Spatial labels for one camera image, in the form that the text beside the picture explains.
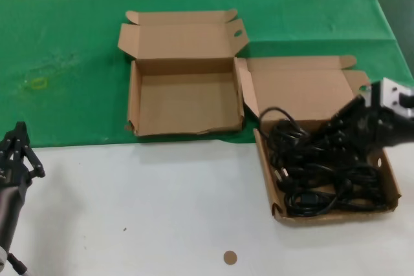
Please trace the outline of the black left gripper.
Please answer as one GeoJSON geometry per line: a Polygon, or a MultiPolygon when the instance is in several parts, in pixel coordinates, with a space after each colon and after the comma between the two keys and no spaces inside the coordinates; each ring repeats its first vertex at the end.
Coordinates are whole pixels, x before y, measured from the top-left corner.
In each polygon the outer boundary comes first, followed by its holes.
{"type": "Polygon", "coordinates": [[[10,248],[30,185],[28,177],[45,177],[43,164],[30,146],[25,122],[17,122],[1,140],[1,173],[1,247],[10,248]],[[23,170],[13,171],[16,161],[23,170]]]}

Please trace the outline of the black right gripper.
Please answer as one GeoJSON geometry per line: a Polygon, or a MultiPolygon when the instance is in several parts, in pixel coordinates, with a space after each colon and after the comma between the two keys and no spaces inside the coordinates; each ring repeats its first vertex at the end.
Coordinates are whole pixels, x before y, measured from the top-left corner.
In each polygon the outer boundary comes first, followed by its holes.
{"type": "Polygon", "coordinates": [[[390,109],[372,110],[372,94],[357,95],[323,128],[323,137],[333,145],[382,149],[413,142],[413,119],[390,109]]]}

